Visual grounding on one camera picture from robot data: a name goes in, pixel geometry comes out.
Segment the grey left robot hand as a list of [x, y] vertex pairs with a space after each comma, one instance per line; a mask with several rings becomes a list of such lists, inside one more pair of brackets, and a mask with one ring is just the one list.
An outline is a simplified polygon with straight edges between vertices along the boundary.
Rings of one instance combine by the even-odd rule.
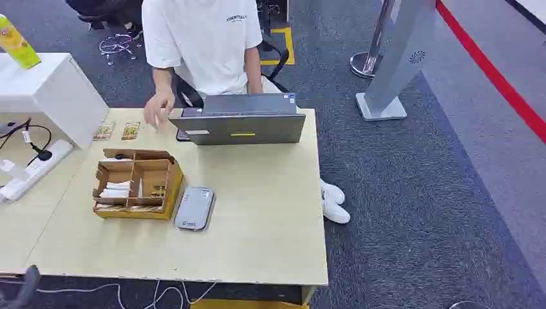
[[12, 300], [1, 300], [1, 308], [16, 309], [24, 308], [31, 301], [34, 293], [38, 289], [39, 282], [41, 280], [41, 273], [36, 265], [30, 265], [26, 272], [21, 276], [22, 281], [5, 281], [2, 283], [10, 285], [20, 285], [20, 289], [16, 297]]

